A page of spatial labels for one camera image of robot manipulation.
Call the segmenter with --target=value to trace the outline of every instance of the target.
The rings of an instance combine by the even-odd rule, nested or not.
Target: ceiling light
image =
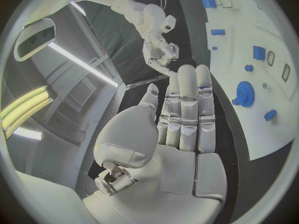
[[[61,55],[65,56],[66,58],[70,59],[71,61],[77,63],[79,66],[83,67],[84,69],[86,69],[89,72],[93,73],[97,77],[101,78],[102,80],[108,82],[109,84],[113,85],[116,88],[118,87],[118,84],[115,81],[108,78],[107,76],[105,76],[104,74],[102,74],[101,72],[96,70],[95,68],[91,67],[90,65],[86,64],[85,62],[81,61],[79,58],[75,57],[74,55],[72,55],[68,51],[64,50],[63,48],[61,48],[57,44],[52,42],[48,46],[51,47],[52,49],[54,49],[55,51],[59,52]]]
[[[85,11],[83,10],[82,7],[80,7],[77,3],[75,3],[74,1],[71,1],[71,4],[79,11],[81,12],[84,16],[86,16]]]
[[[41,140],[42,134],[42,132],[33,131],[22,127],[17,128],[13,133],[22,137],[32,138],[36,140]]]

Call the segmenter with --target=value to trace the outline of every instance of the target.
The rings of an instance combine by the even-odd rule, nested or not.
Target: white humanoid robot
[[[38,10],[14,49],[22,61],[55,39],[55,25]],[[150,84],[138,106],[112,118],[98,136],[94,157],[107,170],[95,182],[99,191],[83,200],[98,223],[212,223],[224,205],[226,175],[215,151],[215,115],[209,69],[200,65],[166,66],[179,48],[162,34],[174,29],[175,18],[154,4],[134,0],[88,0],[123,14],[145,40],[146,64],[170,77],[155,124],[158,88]]]

